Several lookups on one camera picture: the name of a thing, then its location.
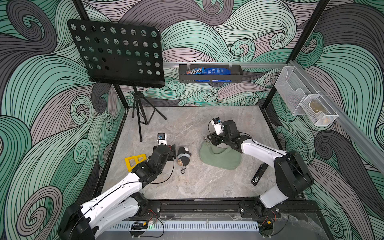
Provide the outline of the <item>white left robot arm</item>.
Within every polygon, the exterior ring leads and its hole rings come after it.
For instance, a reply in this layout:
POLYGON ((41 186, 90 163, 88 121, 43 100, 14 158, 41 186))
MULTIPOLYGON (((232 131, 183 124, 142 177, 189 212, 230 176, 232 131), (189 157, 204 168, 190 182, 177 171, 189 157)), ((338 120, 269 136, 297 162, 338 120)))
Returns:
POLYGON ((59 238, 95 240, 122 220, 145 212, 148 200, 140 190, 148 184, 156 184, 167 162, 175 159, 175 145, 154 147, 152 155, 116 185, 88 202, 67 207, 59 224, 59 238))

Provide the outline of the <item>green fabric bag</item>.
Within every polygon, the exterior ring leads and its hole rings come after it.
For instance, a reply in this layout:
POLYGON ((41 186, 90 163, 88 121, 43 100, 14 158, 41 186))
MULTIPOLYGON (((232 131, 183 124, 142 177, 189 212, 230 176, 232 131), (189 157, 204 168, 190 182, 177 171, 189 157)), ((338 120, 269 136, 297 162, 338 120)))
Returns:
POLYGON ((225 170, 235 170, 242 161, 242 154, 236 150, 219 148, 207 142, 202 143, 199 156, 203 163, 225 170))

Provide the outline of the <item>penguin plush decoration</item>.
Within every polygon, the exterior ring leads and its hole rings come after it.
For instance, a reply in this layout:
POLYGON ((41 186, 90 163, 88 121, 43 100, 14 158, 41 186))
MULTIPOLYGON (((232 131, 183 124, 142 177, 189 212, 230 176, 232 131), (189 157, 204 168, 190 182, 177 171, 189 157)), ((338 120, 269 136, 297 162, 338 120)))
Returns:
POLYGON ((177 152, 177 161, 178 164, 182 167, 181 174, 184 174, 187 168, 187 165, 190 163, 190 158, 192 154, 190 153, 188 147, 181 146, 177 152))

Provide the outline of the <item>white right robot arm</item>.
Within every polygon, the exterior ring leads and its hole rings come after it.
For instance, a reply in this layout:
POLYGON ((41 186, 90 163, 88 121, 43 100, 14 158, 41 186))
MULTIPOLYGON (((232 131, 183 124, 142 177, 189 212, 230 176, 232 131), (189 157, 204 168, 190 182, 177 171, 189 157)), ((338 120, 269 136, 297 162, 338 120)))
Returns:
POLYGON ((213 118, 209 125, 215 129, 213 133, 209 132, 207 135, 214 146, 225 144, 241 154, 263 162, 252 179, 254 184, 261 180, 267 168, 271 167, 274 170, 276 184, 257 197, 255 210, 259 212, 269 210, 285 200, 295 198, 314 184, 314 178, 299 153, 286 152, 261 144, 251 135, 239 132, 232 120, 222 122, 220 118, 213 118))

